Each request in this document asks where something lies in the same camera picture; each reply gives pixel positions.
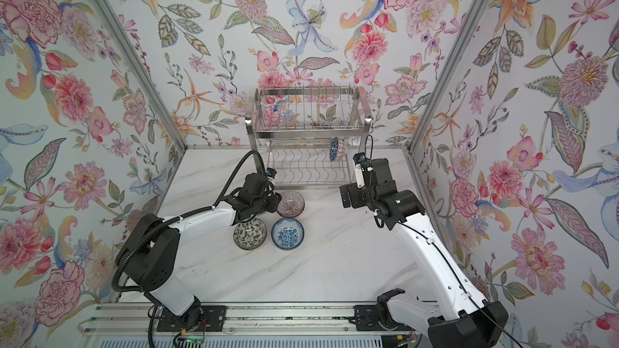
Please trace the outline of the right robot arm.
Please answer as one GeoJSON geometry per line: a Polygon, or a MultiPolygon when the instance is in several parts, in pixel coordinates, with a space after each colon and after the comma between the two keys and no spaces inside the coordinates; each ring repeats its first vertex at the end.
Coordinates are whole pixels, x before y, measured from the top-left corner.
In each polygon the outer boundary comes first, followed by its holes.
{"type": "Polygon", "coordinates": [[[509,319],[503,304],[488,301],[466,277],[417,196],[398,190],[387,159],[361,152],[354,161],[355,182],[339,188],[343,206],[365,208],[378,227],[396,231],[435,295],[434,302],[424,302],[400,288],[381,294],[375,306],[379,325],[386,330],[407,326],[434,347],[496,346],[509,319]]]}

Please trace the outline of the blue triangle pattern bowl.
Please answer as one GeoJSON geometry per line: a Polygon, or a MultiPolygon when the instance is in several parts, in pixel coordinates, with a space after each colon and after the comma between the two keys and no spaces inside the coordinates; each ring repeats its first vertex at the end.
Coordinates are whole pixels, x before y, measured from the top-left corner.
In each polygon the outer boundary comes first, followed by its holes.
{"type": "Polygon", "coordinates": [[[335,137],[330,142],[329,158],[331,162],[341,161],[347,153],[347,143],[345,139],[335,137]]]}

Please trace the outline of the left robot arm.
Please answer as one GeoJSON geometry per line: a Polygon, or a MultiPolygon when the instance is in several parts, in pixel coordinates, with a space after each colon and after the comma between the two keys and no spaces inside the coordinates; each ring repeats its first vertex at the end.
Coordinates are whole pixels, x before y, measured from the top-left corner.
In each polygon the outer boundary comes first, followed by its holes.
{"type": "Polygon", "coordinates": [[[116,293],[143,293],[153,304],[175,317],[194,320],[201,302],[174,274],[179,247],[216,230],[249,222],[258,215],[274,213],[281,195],[274,190],[275,169],[251,173],[242,187],[212,206],[195,209],[164,220],[143,216],[116,257],[111,286],[116,293]]]}

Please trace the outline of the purple striped bowl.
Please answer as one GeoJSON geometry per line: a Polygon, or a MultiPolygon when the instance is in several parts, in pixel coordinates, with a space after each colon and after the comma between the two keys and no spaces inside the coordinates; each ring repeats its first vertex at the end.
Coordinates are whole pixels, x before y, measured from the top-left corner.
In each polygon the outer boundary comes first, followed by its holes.
{"type": "Polygon", "coordinates": [[[295,218],[305,209],[305,199],[295,191],[285,191],[280,194],[281,200],[277,207],[277,213],[282,217],[295,218]]]}

